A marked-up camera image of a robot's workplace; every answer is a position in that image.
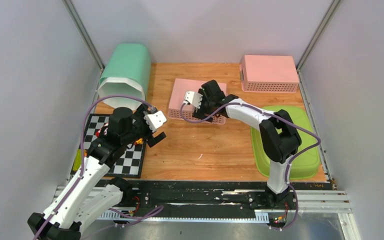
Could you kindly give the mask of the pink perforated plastic basket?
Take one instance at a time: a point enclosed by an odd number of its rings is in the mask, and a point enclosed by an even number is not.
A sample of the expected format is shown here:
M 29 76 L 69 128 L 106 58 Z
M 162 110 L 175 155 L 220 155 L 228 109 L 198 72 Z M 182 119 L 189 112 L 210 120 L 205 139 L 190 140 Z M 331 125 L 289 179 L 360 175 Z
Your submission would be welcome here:
M 180 115 L 180 108 L 184 102 L 185 93 L 187 91 L 198 92 L 201 86 L 208 81 L 202 80 L 193 80 L 193 79 L 184 79 L 176 78 L 174 81 L 173 89 L 171 92 L 171 97 L 168 105 L 168 117 L 170 119 L 179 119 L 184 120 Z M 220 89 L 227 95 L 227 84 L 218 83 Z M 183 108 L 183 115 L 186 119 L 190 121 L 198 121 L 198 118 L 193 117 L 194 107 L 192 105 L 186 105 Z M 213 116 L 212 122 L 204 122 L 209 124 L 224 125 L 226 123 L 226 118 L 224 116 L 215 117 Z

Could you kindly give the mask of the large lime green tub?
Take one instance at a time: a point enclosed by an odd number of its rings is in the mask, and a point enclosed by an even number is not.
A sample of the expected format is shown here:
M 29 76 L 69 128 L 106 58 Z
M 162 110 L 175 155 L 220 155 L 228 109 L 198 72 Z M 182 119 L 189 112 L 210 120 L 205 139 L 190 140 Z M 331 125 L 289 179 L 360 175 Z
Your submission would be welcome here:
M 302 108 L 290 105 L 273 105 L 266 106 L 264 109 L 273 112 L 285 110 L 288 112 L 291 117 L 291 121 L 295 125 L 313 132 L 308 115 Z M 298 130 L 297 132 L 299 133 L 302 141 L 298 148 L 299 152 L 317 143 L 317 139 L 310 134 L 301 130 Z M 270 159 L 264 152 L 260 132 L 257 129 L 251 127 L 250 135 L 256 168 L 263 176 L 268 177 L 270 173 Z M 313 147 L 303 152 L 300 156 L 293 160 L 291 164 L 289 179 L 295 181 L 312 178 L 317 174 L 320 166 L 321 160 L 319 151 L 316 147 Z

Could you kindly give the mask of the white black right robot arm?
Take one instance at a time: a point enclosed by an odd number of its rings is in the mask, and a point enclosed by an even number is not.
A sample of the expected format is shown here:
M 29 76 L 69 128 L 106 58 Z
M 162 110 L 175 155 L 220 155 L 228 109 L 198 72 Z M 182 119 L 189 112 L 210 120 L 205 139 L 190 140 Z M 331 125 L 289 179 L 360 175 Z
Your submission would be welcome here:
M 212 122 L 215 117 L 223 116 L 245 123 L 259 132 L 263 151 L 270 161 L 269 177 L 261 199 L 254 197 L 250 205 L 272 209 L 281 207 L 290 192 L 289 161 L 302 144 L 289 113 L 283 109 L 265 110 L 234 94 L 226 95 L 215 80 L 202 84 L 198 91 L 187 91 L 183 102 L 193 106 L 192 116 L 197 123 Z

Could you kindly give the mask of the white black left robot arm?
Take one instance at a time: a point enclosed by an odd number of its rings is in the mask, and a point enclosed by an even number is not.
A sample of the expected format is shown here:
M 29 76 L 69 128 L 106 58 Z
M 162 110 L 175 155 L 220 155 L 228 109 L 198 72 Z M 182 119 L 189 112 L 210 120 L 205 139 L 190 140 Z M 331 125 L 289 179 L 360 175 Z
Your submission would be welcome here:
M 62 193 L 43 212 L 34 212 L 27 224 L 36 240 L 79 240 L 85 230 L 105 211 L 133 201 L 132 185 L 116 177 L 92 199 L 87 200 L 96 184 L 124 155 L 129 146 L 143 140 L 153 147 L 163 140 L 164 132 L 153 134 L 167 118 L 155 107 L 141 104 L 136 111 L 118 107 L 91 142 L 84 162 Z

